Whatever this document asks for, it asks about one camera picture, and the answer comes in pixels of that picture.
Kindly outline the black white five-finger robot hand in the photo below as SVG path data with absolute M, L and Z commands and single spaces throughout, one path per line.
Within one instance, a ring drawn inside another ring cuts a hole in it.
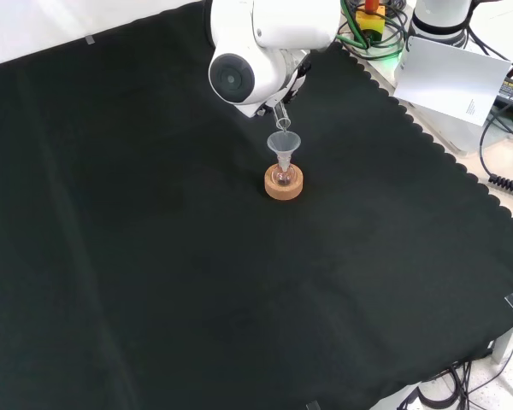
M 260 115 L 272 113 L 279 103 L 289 104 L 298 94 L 307 72 L 311 69 L 310 50 L 279 50 L 279 52 L 286 66 L 285 84 L 261 106 Z

